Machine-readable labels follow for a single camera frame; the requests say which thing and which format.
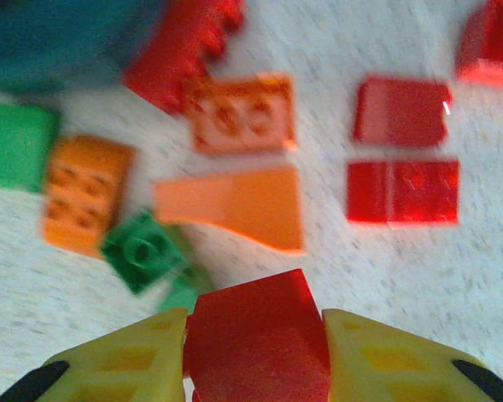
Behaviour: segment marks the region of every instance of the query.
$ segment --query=orange lego brick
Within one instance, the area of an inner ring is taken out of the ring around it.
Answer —
[[[189,80],[185,110],[200,153],[295,150],[293,82],[288,75]]]
[[[87,135],[56,145],[45,189],[47,243],[101,258],[98,246],[117,217],[134,153],[133,147]]]
[[[211,224],[281,252],[304,252],[293,166],[161,180],[154,195],[155,218],[162,224]]]

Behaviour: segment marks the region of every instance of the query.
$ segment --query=orange duplo block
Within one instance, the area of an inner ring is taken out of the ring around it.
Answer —
[[[293,92],[288,75],[189,80],[185,110],[195,151],[214,155],[295,150]]]
[[[298,173],[286,166],[154,184],[162,224],[212,224],[285,253],[302,254]]]
[[[99,243],[121,204],[135,149],[102,138],[64,138],[45,186],[43,237],[51,245],[101,258]]]

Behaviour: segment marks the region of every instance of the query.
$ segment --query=red block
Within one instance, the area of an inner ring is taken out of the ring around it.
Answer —
[[[444,83],[369,75],[360,87],[354,140],[430,147],[447,136],[443,114],[453,97]]]
[[[347,219],[370,224],[457,224],[458,160],[348,165]]]
[[[208,402],[326,402],[324,324],[302,270],[200,296],[184,345]]]
[[[503,0],[489,0],[469,19],[456,74],[461,80],[503,86]]]
[[[206,74],[204,55],[218,58],[225,30],[239,28],[244,0],[172,0],[147,51],[125,72],[125,86],[168,112],[184,110],[183,81]]]

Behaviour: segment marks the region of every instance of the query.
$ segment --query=white speckled floor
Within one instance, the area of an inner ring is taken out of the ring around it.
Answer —
[[[503,377],[503,91],[453,81],[464,20],[479,0],[250,0],[244,32],[214,75],[283,70],[298,87],[298,152],[209,159],[174,120],[124,88],[62,95],[66,131],[142,153],[125,215],[150,204],[153,178],[231,172],[289,160],[301,175],[309,255],[290,258],[218,229],[187,227],[218,286],[302,267],[319,308],[339,307],[461,348]],[[401,152],[349,141],[367,70],[444,77],[454,93],[442,149]],[[344,216],[350,157],[458,155],[457,229],[367,229]],[[65,348],[147,317],[105,263],[48,247],[40,197],[0,190],[0,393]]]

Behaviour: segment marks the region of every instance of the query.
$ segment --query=green duplo block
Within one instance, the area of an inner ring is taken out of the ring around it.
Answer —
[[[172,291],[158,310],[163,312],[170,308],[184,307],[192,314],[198,297],[214,290],[215,286],[207,270],[202,266],[192,265],[174,281]]]
[[[192,246],[175,226],[161,226],[146,210],[106,234],[101,253],[135,295],[193,259]]]
[[[57,113],[0,105],[0,186],[39,193],[59,128]]]

